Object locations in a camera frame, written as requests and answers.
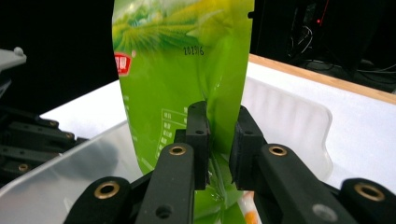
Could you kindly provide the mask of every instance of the small printed label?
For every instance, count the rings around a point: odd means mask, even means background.
[[[114,57],[116,58],[116,65],[117,65],[117,71],[119,72],[119,76],[120,77],[128,76],[129,68],[131,67],[131,63],[132,63],[132,58],[127,54],[118,53],[118,52],[114,54]]]

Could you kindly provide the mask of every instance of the green package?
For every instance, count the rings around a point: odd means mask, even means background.
[[[140,169],[207,102],[211,184],[196,191],[195,223],[243,221],[228,159],[248,66],[254,0],[116,0],[113,48]]]

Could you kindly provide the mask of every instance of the black background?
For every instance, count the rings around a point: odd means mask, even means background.
[[[114,1],[0,1],[0,49],[21,47],[24,65],[0,105],[41,114],[117,80]]]

